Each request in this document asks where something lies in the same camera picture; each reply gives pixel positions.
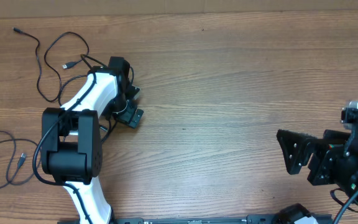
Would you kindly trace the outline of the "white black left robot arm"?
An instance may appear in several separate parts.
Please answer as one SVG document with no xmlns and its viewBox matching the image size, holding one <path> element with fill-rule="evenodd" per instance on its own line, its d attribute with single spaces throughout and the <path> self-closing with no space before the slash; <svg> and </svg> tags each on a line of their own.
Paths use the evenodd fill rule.
<svg viewBox="0 0 358 224">
<path fill-rule="evenodd" d="M 111 57 L 89 68 L 79 92 L 59 108 L 42 114 L 42 138 L 34 161 L 42 163 L 50 185 L 62 186 L 79 213 L 77 223 L 114 223 L 114 212 L 103 194 L 99 173 L 103 163 L 101 118 L 112 133 L 117 123 L 136 128 L 143 115 L 135 102 L 140 88 L 134 70 L 122 57 Z"/>
</svg>

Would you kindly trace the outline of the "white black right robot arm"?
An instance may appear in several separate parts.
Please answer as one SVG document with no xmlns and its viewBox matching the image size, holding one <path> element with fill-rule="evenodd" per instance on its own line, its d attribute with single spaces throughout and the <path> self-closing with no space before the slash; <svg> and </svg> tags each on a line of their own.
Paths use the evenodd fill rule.
<svg viewBox="0 0 358 224">
<path fill-rule="evenodd" d="M 350 204 L 358 205 L 358 108 L 343 108 L 341 121 L 348 132 L 327 129 L 321 139 L 283 129 L 276 134 L 290 175 L 306 166 L 311 185 L 336 184 L 348 196 L 335 223 Z"/>
</svg>

